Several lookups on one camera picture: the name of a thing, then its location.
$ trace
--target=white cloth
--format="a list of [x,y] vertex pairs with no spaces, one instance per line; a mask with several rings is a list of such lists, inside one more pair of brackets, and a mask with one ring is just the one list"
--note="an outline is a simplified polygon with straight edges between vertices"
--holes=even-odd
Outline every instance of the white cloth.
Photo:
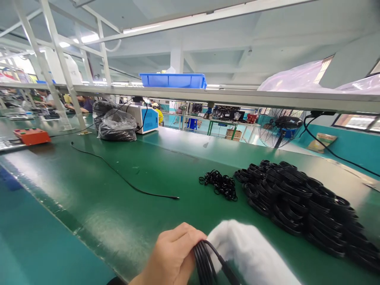
[[[280,255],[254,226],[225,220],[211,231],[207,240],[225,261],[234,261],[249,285],[300,285]],[[222,266],[215,253],[209,252],[214,268],[219,272]]]

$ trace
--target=ceiling light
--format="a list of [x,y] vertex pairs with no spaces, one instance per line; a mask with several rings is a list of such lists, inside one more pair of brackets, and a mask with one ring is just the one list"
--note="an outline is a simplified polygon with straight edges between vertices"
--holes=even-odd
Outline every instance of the ceiling light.
[[70,46],[70,44],[66,42],[60,42],[59,45],[61,46],[61,48],[68,48]]
[[99,39],[99,35],[98,34],[91,34],[91,35],[88,35],[88,36],[84,36],[81,39],[82,39],[82,42],[85,44],[87,42],[92,42],[94,40],[98,40]]
[[142,27],[142,28],[128,29],[128,30],[124,30],[123,34],[130,34],[133,32],[138,32],[141,30],[148,30],[148,29],[159,27],[159,26],[161,26],[161,25],[154,25],[154,26],[148,26],[148,27]]

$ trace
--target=blue stool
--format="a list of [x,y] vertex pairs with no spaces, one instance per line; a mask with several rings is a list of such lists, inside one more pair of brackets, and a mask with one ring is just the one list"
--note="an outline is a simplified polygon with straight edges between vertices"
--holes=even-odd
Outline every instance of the blue stool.
[[189,119],[187,121],[187,128],[198,130],[198,119]]

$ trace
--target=human hand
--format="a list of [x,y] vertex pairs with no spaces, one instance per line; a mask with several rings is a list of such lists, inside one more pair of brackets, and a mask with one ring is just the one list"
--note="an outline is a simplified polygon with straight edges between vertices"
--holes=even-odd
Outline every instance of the human hand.
[[187,223],[162,232],[141,274],[130,285],[185,285],[195,268],[193,247],[207,236]]

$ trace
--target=fluorescent light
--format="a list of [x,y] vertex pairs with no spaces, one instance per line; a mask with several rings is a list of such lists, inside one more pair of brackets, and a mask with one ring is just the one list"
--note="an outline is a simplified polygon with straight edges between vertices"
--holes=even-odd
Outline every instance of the fluorescent light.
[[154,25],[154,26],[135,28],[135,29],[132,28],[132,29],[124,30],[123,34],[130,34],[130,33],[133,33],[133,32],[138,32],[138,31],[141,31],[141,30],[148,30],[148,29],[159,27],[159,26],[161,26],[161,25]]
[[128,82],[113,82],[112,84],[116,84],[116,85],[118,85],[118,84],[120,84],[120,85],[129,85],[129,83]]
[[92,42],[92,41],[98,40],[98,39],[99,39],[99,35],[98,34],[91,34],[91,35],[82,37],[82,43],[85,44],[87,42]]
[[70,44],[66,42],[60,42],[59,45],[61,46],[61,48],[68,48],[70,46]]

